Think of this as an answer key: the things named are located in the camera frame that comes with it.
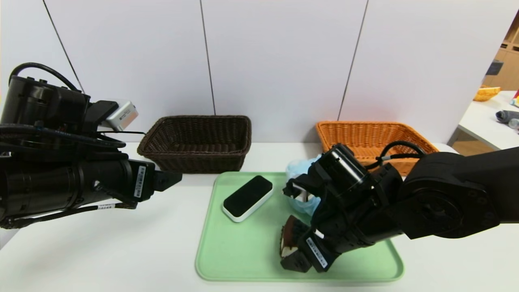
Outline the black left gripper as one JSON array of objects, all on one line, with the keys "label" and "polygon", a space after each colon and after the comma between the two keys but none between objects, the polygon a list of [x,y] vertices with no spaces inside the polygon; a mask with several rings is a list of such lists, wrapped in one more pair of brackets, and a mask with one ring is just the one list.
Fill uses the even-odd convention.
[{"label": "black left gripper", "polygon": [[128,204],[144,202],[154,191],[163,192],[183,178],[182,173],[155,171],[153,163],[131,159],[86,161],[78,167],[78,206],[112,198]]}]

